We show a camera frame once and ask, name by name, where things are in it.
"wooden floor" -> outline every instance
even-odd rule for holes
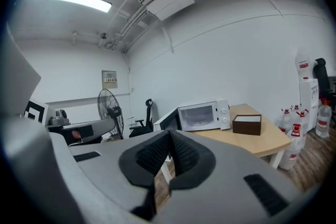
[[[291,170],[282,170],[280,173],[289,177],[293,183],[302,191],[323,182],[328,168],[336,153],[336,130],[330,127],[329,138],[321,139],[314,131],[307,136],[304,149],[301,151],[296,165]],[[171,175],[175,176],[174,162],[168,164]],[[161,208],[169,200],[169,189],[161,171],[155,177],[155,203],[156,208]]]

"microwave oven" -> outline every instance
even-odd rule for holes
[[[226,99],[212,99],[178,107],[183,131],[230,129],[229,106]]]

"white wall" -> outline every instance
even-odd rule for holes
[[[99,120],[97,97],[102,89],[101,71],[117,72],[118,88],[112,89],[126,118],[131,117],[129,67],[119,52],[61,40],[19,40],[23,54],[41,76],[32,98],[65,109],[71,123]]]
[[[128,53],[132,115],[152,98],[161,117],[181,102],[221,96],[248,103],[274,120],[299,102],[295,55],[306,47],[336,70],[336,34],[319,0],[196,0]]]

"black chair backrest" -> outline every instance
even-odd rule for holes
[[[151,130],[153,130],[153,124],[151,122],[151,107],[152,107],[152,104],[153,104],[152,99],[148,99],[146,101],[146,106],[147,106],[146,127],[149,127]]]
[[[326,61],[323,58],[316,59],[317,65],[314,66],[314,74],[317,78],[320,93],[323,98],[327,97],[327,94],[331,91],[330,82],[326,69]]]

